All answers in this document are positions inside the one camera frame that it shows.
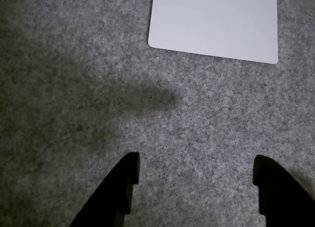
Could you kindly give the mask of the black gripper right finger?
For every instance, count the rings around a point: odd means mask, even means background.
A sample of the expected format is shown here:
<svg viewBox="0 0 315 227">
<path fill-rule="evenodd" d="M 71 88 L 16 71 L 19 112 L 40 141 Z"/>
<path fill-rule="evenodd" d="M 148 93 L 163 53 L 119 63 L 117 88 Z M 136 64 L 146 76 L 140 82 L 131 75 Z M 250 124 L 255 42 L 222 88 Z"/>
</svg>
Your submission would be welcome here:
<svg viewBox="0 0 315 227">
<path fill-rule="evenodd" d="M 258 186 L 259 213 L 267 227 L 313 227 L 315 200 L 279 163 L 257 155 L 252 182 Z"/>
</svg>

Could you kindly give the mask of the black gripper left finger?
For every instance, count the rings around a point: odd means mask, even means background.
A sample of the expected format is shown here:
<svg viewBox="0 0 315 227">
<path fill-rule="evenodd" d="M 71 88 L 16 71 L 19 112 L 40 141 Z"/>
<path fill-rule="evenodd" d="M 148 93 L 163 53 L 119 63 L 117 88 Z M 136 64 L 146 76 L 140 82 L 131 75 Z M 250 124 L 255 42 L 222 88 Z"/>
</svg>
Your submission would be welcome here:
<svg viewBox="0 0 315 227">
<path fill-rule="evenodd" d="M 131 212 L 133 186 L 139 183 L 140 154 L 127 153 L 104 178 L 71 227 L 122 227 Z"/>
</svg>

